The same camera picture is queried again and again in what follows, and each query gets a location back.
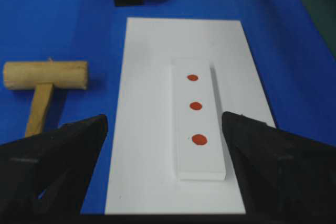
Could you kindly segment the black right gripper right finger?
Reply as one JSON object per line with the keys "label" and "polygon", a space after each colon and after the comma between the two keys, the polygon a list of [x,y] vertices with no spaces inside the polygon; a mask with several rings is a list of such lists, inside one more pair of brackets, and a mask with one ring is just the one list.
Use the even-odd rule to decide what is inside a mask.
{"label": "black right gripper right finger", "polygon": [[228,111],[222,131],[248,215],[335,219],[334,146]]}

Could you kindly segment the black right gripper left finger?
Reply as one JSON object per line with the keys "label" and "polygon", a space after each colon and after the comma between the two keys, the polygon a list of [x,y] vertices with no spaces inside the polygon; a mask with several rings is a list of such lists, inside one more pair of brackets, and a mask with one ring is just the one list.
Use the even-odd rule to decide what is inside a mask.
{"label": "black right gripper left finger", "polygon": [[78,215],[108,133],[99,114],[1,145],[1,220]]}

